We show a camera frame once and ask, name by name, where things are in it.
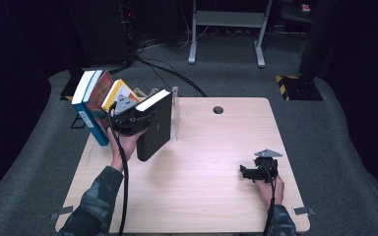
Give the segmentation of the white extendable book rack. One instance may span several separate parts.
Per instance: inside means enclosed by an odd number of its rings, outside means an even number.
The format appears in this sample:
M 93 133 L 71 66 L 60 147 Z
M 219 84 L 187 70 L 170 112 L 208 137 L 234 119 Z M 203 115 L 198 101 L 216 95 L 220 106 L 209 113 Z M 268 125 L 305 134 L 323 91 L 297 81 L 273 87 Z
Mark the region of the white extendable book rack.
M 161 89 L 137 105 L 137 110 L 152 115 L 151 123 L 142 139 L 147 144 L 175 142 L 179 129 L 178 87 L 172 91 Z

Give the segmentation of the person's right hand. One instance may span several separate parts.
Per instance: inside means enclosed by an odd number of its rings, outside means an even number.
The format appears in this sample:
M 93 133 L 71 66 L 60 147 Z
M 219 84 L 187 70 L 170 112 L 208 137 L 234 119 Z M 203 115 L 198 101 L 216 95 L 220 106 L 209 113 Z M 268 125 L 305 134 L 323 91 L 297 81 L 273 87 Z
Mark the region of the person's right hand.
M 264 181 L 256 181 L 259 189 L 260 197 L 267 207 L 271 206 L 271 200 L 274 200 L 276 206 L 281 206 L 284 200 L 284 181 L 280 176 L 274 179 L 274 183 L 266 183 Z

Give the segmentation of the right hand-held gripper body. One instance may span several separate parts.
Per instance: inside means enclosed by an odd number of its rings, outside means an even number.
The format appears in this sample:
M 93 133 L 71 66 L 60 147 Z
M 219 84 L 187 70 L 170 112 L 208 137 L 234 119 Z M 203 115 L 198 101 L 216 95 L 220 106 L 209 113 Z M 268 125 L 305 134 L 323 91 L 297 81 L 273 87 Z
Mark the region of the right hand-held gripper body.
M 254 160 L 254 163 L 257 170 L 253 176 L 253 179 L 270 183 L 272 179 L 277 177 L 279 174 L 278 157 L 282 157 L 283 155 L 267 148 L 255 152 L 255 155 L 256 159 Z

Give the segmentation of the black floor stand base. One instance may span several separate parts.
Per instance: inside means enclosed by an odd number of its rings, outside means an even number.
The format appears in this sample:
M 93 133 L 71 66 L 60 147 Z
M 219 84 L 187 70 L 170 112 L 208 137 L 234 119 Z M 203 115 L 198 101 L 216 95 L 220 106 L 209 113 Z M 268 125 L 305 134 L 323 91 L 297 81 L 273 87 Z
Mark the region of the black floor stand base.
M 83 74 L 84 70 L 81 67 L 68 70 L 69 80 L 60 93 L 61 100 L 71 100 L 73 98 Z

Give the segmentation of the blue book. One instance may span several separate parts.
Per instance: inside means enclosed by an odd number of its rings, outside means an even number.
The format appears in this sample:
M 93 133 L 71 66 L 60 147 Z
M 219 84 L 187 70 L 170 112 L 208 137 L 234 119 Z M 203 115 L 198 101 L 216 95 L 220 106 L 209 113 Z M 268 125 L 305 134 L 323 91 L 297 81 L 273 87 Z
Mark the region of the blue book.
M 85 94 L 91 89 L 91 81 L 94 75 L 95 70 L 84 72 L 76 87 L 71 104 L 90 129 L 98 144 L 103 147 L 108 145 L 108 138 L 84 103 Z

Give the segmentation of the grey tape strip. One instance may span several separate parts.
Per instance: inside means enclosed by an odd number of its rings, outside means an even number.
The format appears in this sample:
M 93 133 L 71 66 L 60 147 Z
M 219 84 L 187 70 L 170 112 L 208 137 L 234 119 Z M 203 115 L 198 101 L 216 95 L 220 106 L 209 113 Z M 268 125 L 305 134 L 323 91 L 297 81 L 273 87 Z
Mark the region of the grey tape strip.
M 49 215 L 48 221 L 53 221 L 58 219 L 60 215 L 73 212 L 73 206 L 63 206 L 59 208 L 56 212 L 53 212 Z
M 294 207 L 292 209 L 293 213 L 295 215 L 314 215 L 316 213 L 316 211 L 314 210 L 313 207 L 306 207 L 306 206 L 303 206 L 303 207 Z

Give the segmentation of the black equipment cabinet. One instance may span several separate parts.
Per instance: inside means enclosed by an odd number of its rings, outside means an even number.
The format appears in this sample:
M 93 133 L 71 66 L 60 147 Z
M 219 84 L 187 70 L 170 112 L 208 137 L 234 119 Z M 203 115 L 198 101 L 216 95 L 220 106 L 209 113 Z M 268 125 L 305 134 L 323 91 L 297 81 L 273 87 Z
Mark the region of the black equipment cabinet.
M 132 64 L 119 0 L 65 0 L 90 66 Z

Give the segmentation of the white metal stand frame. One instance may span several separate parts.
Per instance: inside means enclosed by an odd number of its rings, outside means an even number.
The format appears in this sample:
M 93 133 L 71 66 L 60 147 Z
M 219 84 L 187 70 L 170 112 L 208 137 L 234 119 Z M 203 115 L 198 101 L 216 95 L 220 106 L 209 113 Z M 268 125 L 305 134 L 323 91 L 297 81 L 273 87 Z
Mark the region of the white metal stand frame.
M 257 64 L 259 68 L 265 68 L 266 63 L 262 44 L 273 1 L 266 0 L 266 9 L 264 12 L 246 13 L 201 11 L 197 9 L 197 0 L 192 0 L 192 36 L 188 63 L 193 65 L 196 62 L 198 44 L 197 26 L 253 28 L 260 30 L 258 38 L 254 41 Z

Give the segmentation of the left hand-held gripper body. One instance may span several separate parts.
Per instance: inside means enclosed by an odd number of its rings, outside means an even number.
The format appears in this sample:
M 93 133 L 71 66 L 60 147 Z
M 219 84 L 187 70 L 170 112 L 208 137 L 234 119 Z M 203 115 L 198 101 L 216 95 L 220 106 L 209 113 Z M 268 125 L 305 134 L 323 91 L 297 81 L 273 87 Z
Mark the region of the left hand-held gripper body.
M 149 127 L 150 123 L 146 126 L 135 126 L 134 119 L 144 115 L 151 115 L 150 113 L 144 113 L 137 110 L 137 105 L 133 105 L 118 114 L 115 113 L 114 105 L 111 117 L 113 119 L 113 127 L 115 131 L 118 131 L 121 135 L 131 136 L 137 134 Z

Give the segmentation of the black upright column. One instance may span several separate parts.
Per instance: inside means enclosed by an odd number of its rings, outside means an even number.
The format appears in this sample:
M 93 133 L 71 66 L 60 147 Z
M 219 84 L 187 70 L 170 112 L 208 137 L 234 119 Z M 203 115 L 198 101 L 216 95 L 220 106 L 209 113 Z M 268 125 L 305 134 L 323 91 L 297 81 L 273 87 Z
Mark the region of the black upright column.
M 332 61 L 336 41 L 336 4 L 339 0 L 319 0 L 310 33 L 301 55 L 298 72 L 305 84 L 323 78 Z

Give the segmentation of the yellow book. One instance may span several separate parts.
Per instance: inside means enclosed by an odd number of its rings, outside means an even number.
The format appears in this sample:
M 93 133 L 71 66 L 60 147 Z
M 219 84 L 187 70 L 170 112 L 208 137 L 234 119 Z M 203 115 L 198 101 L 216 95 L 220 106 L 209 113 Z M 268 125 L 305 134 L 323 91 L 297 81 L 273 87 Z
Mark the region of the yellow book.
M 139 102 L 140 98 L 120 79 L 113 83 L 101 108 L 105 112 L 109 112 L 111 106 L 114 105 L 115 113 L 118 114 Z

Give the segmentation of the black yellow striped base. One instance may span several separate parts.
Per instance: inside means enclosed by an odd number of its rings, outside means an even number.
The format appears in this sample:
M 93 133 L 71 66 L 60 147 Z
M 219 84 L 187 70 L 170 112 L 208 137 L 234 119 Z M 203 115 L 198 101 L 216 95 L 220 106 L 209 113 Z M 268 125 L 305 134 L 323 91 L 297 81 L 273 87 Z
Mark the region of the black yellow striped base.
M 276 76 L 281 95 L 284 100 L 315 100 L 323 99 L 313 82 L 304 82 L 295 76 Z

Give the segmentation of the black book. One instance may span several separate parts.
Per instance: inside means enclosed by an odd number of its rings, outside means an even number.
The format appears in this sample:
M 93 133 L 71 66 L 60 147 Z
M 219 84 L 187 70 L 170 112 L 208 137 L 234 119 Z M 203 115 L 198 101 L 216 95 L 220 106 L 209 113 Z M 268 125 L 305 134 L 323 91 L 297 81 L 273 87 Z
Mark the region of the black book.
M 170 140 L 172 93 L 162 89 L 136 106 L 136 121 L 145 130 L 137 141 L 137 156 L 149 160 Z

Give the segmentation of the person's left hand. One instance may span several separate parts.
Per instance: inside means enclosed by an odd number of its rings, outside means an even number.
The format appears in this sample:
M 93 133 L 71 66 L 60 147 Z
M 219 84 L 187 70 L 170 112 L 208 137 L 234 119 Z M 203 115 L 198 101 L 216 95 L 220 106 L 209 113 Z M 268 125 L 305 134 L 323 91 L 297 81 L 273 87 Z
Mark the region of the person's left hand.
M 113 132 L 110 128 L 107 129 L 107 136 L 110 143 L 111 151 L 112 151 L 112 161 L 110 166 L 116 169 L 119 172 L 124 170 L 124 164 L 131 158 L 138 139 L 145 133 L 145 131 L 141 131 L 132 136 L 123 136 L 119 135 L 118 142 L 115 140 L 116 133 Z M 120 150 L 123 149 L 125 153 L 126 160 L 123 161 L 121 157 Z

